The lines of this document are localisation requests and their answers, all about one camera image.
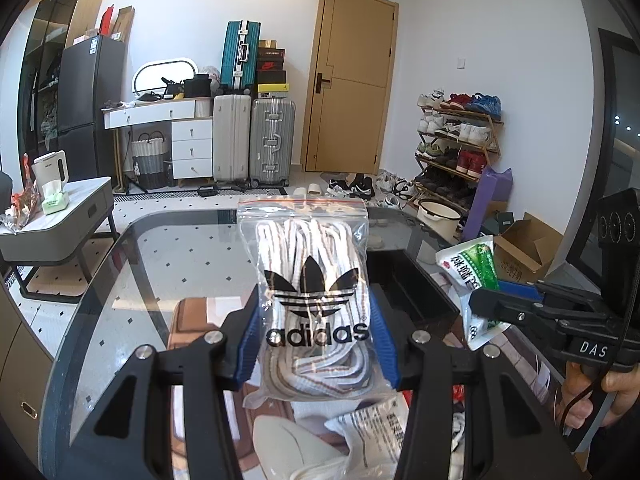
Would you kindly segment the green medicine granule bag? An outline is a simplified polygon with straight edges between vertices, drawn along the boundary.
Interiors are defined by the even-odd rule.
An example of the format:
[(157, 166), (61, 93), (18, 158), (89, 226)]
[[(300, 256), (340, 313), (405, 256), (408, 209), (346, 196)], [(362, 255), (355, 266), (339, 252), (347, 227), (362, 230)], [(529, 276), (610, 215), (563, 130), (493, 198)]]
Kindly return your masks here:
[(494, 237), (485, 235), (442, 249), (435, 256), (457, 291), (466, 345), (473, 351), (510, 327), (509, 323), (474, 314), (470, 306), (474, 290), (500, 289), (494, 252)]

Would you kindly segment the adidas shoelaces zip bag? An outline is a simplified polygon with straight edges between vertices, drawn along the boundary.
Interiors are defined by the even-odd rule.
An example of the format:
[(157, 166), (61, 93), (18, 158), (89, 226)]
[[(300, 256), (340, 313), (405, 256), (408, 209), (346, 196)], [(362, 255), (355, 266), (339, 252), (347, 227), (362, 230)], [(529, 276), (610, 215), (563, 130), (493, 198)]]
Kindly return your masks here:
[(244, 401), (356, 401), (390, 388), (371, 332), (369, 216), (359, 198), (242, 200), (257, 273), (259, 387)]

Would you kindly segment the red and white packet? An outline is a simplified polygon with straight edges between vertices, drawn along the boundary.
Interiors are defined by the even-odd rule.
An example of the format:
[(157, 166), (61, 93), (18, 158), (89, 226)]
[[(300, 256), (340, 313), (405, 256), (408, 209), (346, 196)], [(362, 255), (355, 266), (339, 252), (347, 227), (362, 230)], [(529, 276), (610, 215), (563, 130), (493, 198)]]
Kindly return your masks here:
[[(411, 408), (411, 404), (414, 398), (414, 392), (412, 390), (401, 391), (399, 395), (404, 399), (408, 408)], [(454, 413), (461, 413), (465, 409), (465, 386), (453, 385), (451, 387), (451, 409)]]

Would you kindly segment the cardboard box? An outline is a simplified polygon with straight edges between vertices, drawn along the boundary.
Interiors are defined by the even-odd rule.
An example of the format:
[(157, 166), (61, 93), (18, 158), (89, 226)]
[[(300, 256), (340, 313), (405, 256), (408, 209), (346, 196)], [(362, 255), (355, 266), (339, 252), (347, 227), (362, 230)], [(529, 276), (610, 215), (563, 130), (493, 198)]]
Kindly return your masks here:
[(522, 220), (494, 237), (494, 260), (499, 280), (535, 283), (549, 271), (563, 235), (526, 212)]

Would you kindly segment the black storage box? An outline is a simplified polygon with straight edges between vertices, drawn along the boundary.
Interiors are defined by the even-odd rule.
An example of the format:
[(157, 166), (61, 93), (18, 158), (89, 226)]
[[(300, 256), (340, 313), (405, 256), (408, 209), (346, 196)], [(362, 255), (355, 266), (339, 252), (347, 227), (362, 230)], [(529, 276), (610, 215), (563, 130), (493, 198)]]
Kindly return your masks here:
[(369, 281), (382, 287), (392, 308), (408, 315), (415, 328), (445, 338), (461, 327), (446, 292), (405, 250), (368, 252), (367, 267)]

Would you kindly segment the silver foil packet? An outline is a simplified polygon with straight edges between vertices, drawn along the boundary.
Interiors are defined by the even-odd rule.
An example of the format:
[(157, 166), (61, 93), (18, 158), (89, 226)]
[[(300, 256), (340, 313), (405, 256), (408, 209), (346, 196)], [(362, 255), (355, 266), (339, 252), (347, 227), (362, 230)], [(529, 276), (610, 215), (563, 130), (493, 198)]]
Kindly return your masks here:
[(402, 393), (359, 410), (338, 415), (324, 426), (344, 438), (345, 463), (335, 479), (393, 479), (408, 422), (409, 405)]

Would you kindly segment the purple yoga mat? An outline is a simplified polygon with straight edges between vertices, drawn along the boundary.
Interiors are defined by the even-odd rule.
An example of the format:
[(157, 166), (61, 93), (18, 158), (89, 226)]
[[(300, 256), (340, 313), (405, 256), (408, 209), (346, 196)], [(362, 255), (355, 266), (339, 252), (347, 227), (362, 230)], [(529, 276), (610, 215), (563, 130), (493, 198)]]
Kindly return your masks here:
[(512, 169), (496, 171), (487, 166), (477, 183), (472, 206), (466, 217), (461, 240), (472, 240), (480, 234), (480, 227), (492, 205), (498, 204), (501, 208), (510, 200), (513, 188)]

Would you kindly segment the white enamel bucket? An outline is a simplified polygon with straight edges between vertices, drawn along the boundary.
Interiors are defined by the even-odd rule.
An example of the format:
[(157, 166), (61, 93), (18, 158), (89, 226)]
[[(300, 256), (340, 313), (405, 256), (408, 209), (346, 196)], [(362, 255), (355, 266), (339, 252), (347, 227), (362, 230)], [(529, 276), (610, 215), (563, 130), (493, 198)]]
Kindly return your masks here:
[(450, 244), (457, 243), (457, 229), (461, 214), (456, 210), (434, 200), (421, 198), (418, 201), (416, 218)]

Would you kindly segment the white foam wrap piece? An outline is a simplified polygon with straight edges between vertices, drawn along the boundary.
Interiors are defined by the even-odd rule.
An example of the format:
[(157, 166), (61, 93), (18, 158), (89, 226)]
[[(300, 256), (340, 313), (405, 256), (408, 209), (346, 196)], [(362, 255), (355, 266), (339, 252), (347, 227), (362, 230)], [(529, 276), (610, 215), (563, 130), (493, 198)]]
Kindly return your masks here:
[(334, 479), (347, 462), (337, 448), (283, 417), (258, 416), (253, 445), (266, 479)]

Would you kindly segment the wooden shoe rack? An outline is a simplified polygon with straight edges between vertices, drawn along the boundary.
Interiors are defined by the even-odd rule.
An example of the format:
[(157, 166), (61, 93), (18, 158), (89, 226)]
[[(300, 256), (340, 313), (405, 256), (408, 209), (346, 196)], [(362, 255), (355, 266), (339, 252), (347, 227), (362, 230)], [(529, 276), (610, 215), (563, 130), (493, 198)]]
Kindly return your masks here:
[(480, 176), (501, 151), (498, 132), (502, 106), (498, 96), (476, 92), (446, 95), (440, 89), (416, 100), (421, 118), (414, 158), (418, 190), (467, 214)]

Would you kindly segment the grey side table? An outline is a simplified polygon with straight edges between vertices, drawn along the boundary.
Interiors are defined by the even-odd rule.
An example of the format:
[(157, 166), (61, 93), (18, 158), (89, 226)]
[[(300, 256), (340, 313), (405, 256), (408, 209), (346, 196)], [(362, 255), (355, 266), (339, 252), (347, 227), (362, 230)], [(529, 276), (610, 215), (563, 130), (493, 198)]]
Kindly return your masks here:
[(109, 177), (70, 182), (64, 191), (64, 210), (40, 212), (15, 234), (1, 229), (1, 257), (25, 299), (77, 304), (106, 257), (105, 243), (119, 238)]

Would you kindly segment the green tissue box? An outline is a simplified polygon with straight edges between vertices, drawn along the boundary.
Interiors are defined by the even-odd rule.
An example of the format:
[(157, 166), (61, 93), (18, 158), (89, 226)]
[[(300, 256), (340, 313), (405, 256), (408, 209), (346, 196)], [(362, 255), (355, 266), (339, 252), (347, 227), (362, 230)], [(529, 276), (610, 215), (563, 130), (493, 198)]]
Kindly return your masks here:
[(61, 180), (51, 180), (45, 183), (42, 186), (41, 195), (41, 207), (44, 214), (55, 214), (64, 210), (70, 202)]

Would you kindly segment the red snack bag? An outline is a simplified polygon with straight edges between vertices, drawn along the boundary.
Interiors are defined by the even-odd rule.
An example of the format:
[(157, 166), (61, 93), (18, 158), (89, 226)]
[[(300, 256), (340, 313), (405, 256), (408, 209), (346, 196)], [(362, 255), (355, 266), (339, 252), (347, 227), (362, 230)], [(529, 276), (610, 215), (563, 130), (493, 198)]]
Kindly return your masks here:
[(14, 193), (11, 197), (12, 218), (17, 229), (23, 229), (26, 226), (37, 212), (40, 202), (39, 192), (35, 187), (34, 180), (32, 180), (32, 166), (30, 166), (27, 153), (22, 156), (22, 168), (25, 177), (23, 191)]

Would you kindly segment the striped laundry basket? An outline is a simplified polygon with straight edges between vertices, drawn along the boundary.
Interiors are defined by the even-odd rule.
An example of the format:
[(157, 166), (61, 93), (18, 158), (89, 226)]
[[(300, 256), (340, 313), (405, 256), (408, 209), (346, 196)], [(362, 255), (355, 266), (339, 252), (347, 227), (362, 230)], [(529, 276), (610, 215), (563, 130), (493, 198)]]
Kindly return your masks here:
[(166, 185), (164, 161), (168, 154), (166, 138), (158, 130), (141, 133), (131, 143), (134, 175), (145, 190), (156, 190)]

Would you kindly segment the white electric kettle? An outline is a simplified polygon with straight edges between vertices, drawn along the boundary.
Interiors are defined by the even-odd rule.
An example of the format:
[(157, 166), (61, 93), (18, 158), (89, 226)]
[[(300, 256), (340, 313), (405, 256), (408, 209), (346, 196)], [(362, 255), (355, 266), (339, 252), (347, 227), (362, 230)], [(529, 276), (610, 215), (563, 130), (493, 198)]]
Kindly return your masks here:
[(68, 167), (64, 151), (51, 152), (34, 160), (32, 172), (36, 188), (43, 200), (64, 191), (68, 182)]

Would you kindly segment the wooden door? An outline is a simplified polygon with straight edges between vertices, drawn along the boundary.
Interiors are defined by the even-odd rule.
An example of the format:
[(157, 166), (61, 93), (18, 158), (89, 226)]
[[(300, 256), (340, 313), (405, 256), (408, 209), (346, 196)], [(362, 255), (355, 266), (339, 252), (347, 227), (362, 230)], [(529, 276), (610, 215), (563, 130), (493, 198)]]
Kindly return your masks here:
[(399, 4), (319, 0), (300, 163), (308, 172), (374, 174), (390, 104)]

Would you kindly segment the silver suitcase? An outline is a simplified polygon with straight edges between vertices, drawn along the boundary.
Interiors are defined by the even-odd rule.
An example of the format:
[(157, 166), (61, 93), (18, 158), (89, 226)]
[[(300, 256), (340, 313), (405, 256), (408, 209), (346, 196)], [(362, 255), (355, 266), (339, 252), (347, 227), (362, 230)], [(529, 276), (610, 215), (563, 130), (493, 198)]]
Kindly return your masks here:
[(254, 188), (288, 185), (295, 129), (295, 103), (256, 99), (250, 120), (250, 173)]

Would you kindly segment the white suitcase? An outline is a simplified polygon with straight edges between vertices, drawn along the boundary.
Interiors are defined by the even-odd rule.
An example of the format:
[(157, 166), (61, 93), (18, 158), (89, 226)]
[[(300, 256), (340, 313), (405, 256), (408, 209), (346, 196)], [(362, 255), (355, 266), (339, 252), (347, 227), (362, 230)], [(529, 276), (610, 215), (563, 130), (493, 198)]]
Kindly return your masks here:
[(216, 96), (213, 107), (214, 179), (245, 181), (248, 178), (252, 98), (244, 94)]

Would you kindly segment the stack of shoe boxes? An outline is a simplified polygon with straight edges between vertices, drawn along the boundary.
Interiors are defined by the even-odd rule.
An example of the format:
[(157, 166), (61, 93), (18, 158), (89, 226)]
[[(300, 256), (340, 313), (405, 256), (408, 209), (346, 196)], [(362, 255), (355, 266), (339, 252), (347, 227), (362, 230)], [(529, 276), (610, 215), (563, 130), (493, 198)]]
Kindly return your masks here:
[(256, 81), (261, 99), (286, 99), (290, 93), (284, 67), (285, 50), (274, 39), (258, 41)]

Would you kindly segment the white vanity desk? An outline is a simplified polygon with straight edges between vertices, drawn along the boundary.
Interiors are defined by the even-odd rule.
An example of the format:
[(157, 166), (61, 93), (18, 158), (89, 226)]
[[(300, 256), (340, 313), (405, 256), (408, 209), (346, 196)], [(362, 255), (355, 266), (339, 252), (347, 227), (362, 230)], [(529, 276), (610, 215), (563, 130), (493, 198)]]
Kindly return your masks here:
[(164, 188), (187, 180), (213, 179), (212, 99), (190, 98), (111, 107), (103, 111), (103, 118), (104, 127), (108, 130), (128, 133), (124, 159), (131, 164), (128, 174), (142, 191), (155, 190), (145, 190), (138, 185), (131, 143), (137, 141), (141, 133), (155, 130), (163, 133), (168, 143)]

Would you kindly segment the teal suitcase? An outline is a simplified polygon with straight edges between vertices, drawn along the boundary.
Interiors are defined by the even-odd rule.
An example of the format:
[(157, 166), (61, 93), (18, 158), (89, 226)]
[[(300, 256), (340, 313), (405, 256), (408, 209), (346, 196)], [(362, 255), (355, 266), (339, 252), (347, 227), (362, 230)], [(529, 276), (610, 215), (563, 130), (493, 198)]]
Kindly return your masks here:
[(223, 92), (253, 92), (257, 80), (259, 39), (259, 22), (242, 20), (228, 23), (220, 72)]

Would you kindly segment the oval vanity mirror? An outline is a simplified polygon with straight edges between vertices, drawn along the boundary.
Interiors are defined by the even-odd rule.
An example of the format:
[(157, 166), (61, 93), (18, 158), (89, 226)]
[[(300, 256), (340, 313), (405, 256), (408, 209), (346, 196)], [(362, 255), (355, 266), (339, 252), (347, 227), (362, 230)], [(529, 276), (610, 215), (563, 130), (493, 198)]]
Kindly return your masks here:
[(198, 66), (190, 58), (170, 58), (143, 64), (131, 81), (131, 92), (137, 98), (145, 93), (164, 94), (170, 82), (181, 84), (198, 73)]

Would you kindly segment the black refrigerator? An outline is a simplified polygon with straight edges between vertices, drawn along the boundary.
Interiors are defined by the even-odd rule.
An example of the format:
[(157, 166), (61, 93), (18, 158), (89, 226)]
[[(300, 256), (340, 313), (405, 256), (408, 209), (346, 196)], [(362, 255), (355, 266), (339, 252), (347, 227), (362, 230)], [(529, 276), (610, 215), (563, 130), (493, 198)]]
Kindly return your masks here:
[(70, 180), (116, 177), (113, 133), (102, 108), (122, 96), (125, 45), (95, 36), (65, 49), (58, 78), (58, 148)]

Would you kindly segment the black glass cabinet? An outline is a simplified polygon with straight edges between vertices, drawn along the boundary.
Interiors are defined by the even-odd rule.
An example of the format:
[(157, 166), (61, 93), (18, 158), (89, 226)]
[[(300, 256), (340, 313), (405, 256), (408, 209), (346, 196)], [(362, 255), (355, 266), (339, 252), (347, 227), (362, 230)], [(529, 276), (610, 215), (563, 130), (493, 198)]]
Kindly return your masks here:
[(92, 29), (102, 0), (41, 0), (24, 52), (17, 96), (18, 152), (31, 159), (51, 151), (58, 137), (62, 55)]

